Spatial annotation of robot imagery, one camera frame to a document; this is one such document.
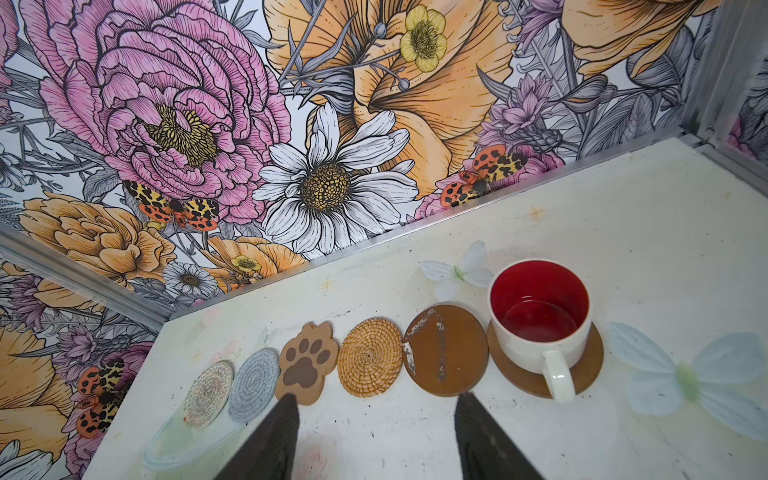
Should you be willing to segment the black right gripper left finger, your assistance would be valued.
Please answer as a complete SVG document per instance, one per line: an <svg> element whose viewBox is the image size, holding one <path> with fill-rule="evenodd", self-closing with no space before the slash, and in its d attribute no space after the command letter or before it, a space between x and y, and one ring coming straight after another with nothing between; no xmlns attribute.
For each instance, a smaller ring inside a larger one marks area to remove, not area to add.
<svg viewBox="0 0 768 480"><path fill-rule="evenodd" d="M290 479L299 426L296 397L286 394L216 475L215 480Z"/></svg>

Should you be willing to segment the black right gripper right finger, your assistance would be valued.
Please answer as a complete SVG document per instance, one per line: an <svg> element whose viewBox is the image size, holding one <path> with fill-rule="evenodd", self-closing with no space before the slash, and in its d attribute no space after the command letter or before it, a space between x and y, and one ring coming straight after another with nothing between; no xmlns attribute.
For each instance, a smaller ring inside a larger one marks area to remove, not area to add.
<svg viewBox="0 0 768 480"><path fill-rule="evenodd" d="M473 393L458 397L454 426L464 479L543 479Z"/></svg>

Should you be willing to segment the grey woven round coaster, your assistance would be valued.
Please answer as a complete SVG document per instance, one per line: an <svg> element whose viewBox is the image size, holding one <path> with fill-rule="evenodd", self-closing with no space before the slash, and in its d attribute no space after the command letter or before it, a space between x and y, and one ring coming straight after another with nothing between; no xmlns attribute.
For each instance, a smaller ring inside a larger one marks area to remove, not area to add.
<svg viewBox="0 0 768 480"><path fill-rule="evenodd" d="M279 375L279 356L274 349L263 348L247 358L230 389L230 419L240 424L256 419L274 396Z"/></svg>

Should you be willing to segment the multicolour woven round coaster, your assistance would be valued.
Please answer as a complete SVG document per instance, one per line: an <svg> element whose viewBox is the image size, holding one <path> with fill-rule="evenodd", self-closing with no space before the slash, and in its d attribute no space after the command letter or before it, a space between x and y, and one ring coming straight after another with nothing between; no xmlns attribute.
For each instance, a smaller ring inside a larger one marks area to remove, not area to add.
<svg viewBox="0 0 768 480"><path fill-rule="evenodd" d="M219 361L206 368L192 383L182 404L183 421L194 429L211 424L224 408L234 380L234 368Z"/></svg>

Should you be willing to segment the cork paw print coaster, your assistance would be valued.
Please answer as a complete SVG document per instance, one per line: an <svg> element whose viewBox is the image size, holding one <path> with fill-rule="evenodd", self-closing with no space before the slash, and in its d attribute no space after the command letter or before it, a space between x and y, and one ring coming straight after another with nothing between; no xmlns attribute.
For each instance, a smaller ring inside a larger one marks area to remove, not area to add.
<svg viewBox="0 0 768 480"><path fill-rule="evenodd" d="M339 351L329 321L306 323L280 353L276 399L290 394L298 405L314 404L322 394L325 378L335 370Z"/></svg>

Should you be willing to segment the scratched brown wooden round coaster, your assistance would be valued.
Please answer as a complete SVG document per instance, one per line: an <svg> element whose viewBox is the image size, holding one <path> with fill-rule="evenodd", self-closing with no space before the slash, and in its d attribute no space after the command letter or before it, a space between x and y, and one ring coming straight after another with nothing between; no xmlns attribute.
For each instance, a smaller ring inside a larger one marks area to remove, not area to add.
<svg viewBox="0 0 768 480"><path fill-rule="evenodd" d="M471 312L438 304L418 314L407 327L402 358L406 372L420 388L440 397L459 396L483 377L488 340Z"/></svg>

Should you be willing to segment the plain brown wooden round coaster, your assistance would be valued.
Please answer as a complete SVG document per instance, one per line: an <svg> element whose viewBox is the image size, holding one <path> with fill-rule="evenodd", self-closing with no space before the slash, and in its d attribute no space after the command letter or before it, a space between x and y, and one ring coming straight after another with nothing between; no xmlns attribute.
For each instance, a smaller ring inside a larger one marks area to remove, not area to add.
<svg viewBox="0 0 768 480"><path fill-rule="evenodd" d="M505 355L492 322L489 323L486 334L490 356L509 382L533 396L552 399L544 376L517 366ZM570 369L576 394L584 393L597 380L603 361L603 340L598 329L592 326L581 359Z"/></svg>

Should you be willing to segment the woven rattan round coaster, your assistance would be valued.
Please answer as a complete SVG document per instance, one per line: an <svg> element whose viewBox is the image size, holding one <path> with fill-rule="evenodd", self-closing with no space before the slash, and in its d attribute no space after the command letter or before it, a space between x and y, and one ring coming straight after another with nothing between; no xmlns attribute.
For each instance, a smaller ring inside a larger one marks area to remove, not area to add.
<svg viewBox="0 0 768 480"><path fill-rule="evenodd" d="M367 319L345 337L337 373L341 385L351 395L369 398L386 392L402 368L402 333L391 320Z"/></svg>

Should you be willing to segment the red inside white mug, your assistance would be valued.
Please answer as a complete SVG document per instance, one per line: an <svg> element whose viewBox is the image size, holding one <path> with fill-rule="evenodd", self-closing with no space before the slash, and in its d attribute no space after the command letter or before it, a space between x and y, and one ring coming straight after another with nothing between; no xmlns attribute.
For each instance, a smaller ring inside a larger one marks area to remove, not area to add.
<svg viewBox="0 0 768 480"><path fill-rule="evenodd" d="M552 260L520 260L493 278L488 306L505 356L540 375L555 402L574 401L571 368L582 358L592 327L590 294L579 276Z"/></svg>

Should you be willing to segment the aluminium frame corner post left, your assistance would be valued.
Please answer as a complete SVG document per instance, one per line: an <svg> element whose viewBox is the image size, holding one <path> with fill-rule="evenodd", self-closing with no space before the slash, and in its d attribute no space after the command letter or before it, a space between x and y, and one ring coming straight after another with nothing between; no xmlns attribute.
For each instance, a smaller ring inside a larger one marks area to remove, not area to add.
<svg viewBox="0 0 768 480"><path fill-rule="evenodd" d="M1 256L154 330L159 331L173 314L170 307L139 296L4 223L1 224Z"/></svg>

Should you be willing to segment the aluminium frame corner post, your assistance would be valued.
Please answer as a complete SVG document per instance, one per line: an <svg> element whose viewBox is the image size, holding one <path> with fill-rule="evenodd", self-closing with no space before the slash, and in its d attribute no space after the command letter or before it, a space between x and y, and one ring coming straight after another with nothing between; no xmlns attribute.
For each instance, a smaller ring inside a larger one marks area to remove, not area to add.
<svg viewBox="0 0 768 480"><path fill-rule="evenodd" d="M727 136L765 57L767 3L723 1L710 21L681 126L701 143Z"/></svg>
<svg viewBox="0 0 768 480"><path fill-rule="evenodd" d="M139 296L4 223L1 224L1 256L154 330L159 331L173 314L170 307Z"/></svg>

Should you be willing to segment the aluminium frame corner post right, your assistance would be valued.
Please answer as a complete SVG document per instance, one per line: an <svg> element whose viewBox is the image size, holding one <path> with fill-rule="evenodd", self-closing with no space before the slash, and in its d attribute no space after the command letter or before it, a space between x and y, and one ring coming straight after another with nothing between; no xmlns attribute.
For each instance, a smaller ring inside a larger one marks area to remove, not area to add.
<svg viewBox="0 0 768 480"><path fill-rule="evenodd" d="M727 136L765 57L767 3L723 1L710 21L681 126L701 143Z"/></svg>

